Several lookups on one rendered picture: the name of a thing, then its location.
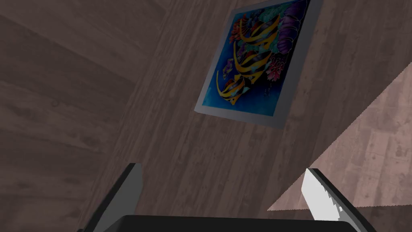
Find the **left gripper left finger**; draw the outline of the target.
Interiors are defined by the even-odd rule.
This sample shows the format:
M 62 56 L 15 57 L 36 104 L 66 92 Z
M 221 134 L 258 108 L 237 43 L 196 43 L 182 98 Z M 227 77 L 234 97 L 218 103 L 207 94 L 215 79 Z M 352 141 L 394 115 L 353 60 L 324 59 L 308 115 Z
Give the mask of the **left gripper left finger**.
M 142 166 L 130 163 L 99 204 L 83 232 L 108 232 L 121 217 L 133 215 L 142 192 Z

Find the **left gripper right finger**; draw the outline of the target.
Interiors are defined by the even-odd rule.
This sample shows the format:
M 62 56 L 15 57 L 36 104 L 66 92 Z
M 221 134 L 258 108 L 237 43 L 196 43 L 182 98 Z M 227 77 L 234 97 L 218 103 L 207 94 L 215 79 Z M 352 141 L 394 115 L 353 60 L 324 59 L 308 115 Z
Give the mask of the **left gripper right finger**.
M 377 232 L 320 169 L 306 169 L 301 192 L 314 220 L 324 221 L 329 232 Z

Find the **colourful fish picture, grey frame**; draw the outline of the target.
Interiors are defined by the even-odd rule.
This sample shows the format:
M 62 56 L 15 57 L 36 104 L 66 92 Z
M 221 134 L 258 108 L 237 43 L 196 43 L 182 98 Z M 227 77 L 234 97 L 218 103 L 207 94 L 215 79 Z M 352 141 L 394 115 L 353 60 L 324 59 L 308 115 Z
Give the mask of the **colourful fish picture, grey frame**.
M 195 112 L 283 128 L 323 0 L 267 0 L 231 12 Z

